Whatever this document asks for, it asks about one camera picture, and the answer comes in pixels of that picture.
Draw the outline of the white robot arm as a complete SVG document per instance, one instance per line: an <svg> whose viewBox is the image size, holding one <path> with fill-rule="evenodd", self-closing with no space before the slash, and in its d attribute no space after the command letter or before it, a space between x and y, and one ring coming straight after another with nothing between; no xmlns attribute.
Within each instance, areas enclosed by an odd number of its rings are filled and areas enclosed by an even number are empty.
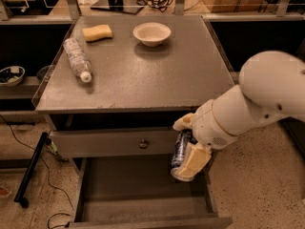
<svg viewBox="0 0 305 229"><path fill-rule="evenodd" d="M213 151L286 117L305 121L305 62L286 52L260 52L242 66L237 85L174 122L177 131L191 130L196 142L186 144L172 176L193 180Z"/></svg>

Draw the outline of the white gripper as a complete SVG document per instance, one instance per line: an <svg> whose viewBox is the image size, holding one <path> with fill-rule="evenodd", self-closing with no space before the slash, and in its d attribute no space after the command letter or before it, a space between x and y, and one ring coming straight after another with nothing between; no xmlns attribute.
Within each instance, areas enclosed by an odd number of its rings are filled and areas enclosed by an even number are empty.
<svg viewBox="0 0 305 229"><path fill-rule="evenodd" d="M237 141L235 135L226 133L217 123L213 103L213 99L208 100L194 114L185 114L173 124L176 131L192 129L193 137L199 142L187 144L182 164L173 169L176 179L193 179L210 161L212 149L222 150Z"/></svg>

